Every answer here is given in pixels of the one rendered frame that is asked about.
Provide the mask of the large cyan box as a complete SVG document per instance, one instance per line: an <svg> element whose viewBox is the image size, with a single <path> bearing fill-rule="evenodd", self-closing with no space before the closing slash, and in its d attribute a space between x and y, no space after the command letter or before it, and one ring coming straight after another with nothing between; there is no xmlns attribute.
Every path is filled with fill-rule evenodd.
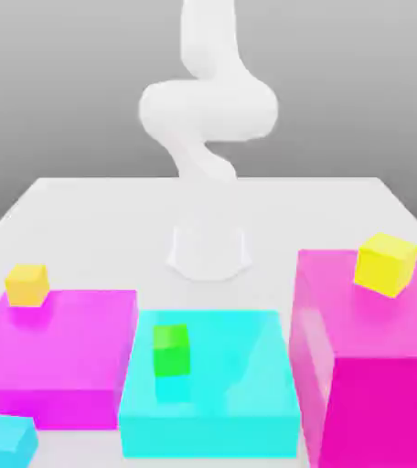
<svg viewBox="0 0 417 468"><path fill-rule="evenodd" d="M160 324L187 326L188 375L155 376ZM119 412L124 457L293 459L300 427L277 312L141 312Z"/></svg>

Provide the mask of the small yellow cube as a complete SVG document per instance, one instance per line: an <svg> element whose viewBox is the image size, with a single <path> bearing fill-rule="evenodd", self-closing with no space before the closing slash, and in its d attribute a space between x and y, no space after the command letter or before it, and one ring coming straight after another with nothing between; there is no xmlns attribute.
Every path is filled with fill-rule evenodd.
<svg viewBox="0 0 417 468"><path fill-rule="evenodd" d="M354 283L396 298L410 283L417 261L417 245L382 232L358 249Z"/></svg>

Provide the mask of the small green cube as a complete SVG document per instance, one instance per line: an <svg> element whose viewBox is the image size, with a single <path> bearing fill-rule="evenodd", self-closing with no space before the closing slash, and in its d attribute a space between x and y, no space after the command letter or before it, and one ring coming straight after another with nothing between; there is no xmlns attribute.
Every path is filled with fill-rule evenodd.
<svg viewBox="0 0 417 468"><path fill-rule="evenodd" d="M186 324L157 324L153 334L154 372L159 378L190 373L190 343Z"/></svg>

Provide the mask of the large pink box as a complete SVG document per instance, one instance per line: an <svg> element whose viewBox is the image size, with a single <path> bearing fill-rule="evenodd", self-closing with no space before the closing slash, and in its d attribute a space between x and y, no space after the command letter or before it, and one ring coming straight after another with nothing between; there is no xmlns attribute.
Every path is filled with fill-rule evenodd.
<svg viewBox="0 0 417 468"><path fill-rule="evenodd" d="M417 468L417 265L390 299L353 250L301 250L288 354L311 468Z"/></svg>

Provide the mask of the small orange cube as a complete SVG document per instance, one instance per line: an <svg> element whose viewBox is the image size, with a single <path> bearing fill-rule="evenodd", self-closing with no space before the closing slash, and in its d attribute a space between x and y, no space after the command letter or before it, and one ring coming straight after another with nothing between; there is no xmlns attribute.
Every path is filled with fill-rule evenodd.
<svg viewBox="0 0 417 468"><path fill-rule="evenodd" d="M16 264L5 278L11 307L40 307L49 293L48 271L44 264Z"/></svg>

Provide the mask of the small light blue cube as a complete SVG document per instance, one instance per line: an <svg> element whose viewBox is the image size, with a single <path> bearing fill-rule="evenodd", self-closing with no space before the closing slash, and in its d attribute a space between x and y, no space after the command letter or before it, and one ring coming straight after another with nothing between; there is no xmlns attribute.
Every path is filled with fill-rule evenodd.
<svg viewBox="0 0 417 468"><path fill-rule="evenodd" d="M0 414L0 468L28 468L38 447L31 417Z"/></svg>

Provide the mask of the large magenta box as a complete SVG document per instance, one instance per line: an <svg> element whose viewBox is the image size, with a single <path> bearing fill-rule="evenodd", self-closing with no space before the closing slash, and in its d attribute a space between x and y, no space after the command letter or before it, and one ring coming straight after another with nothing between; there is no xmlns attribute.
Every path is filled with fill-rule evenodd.
<svg viewBox="0 0 417 468"><path fill-rule="evenodd" d="M115 430L138 315L133 290L52 291L38 308L1 297L0 414Z"/></svg>

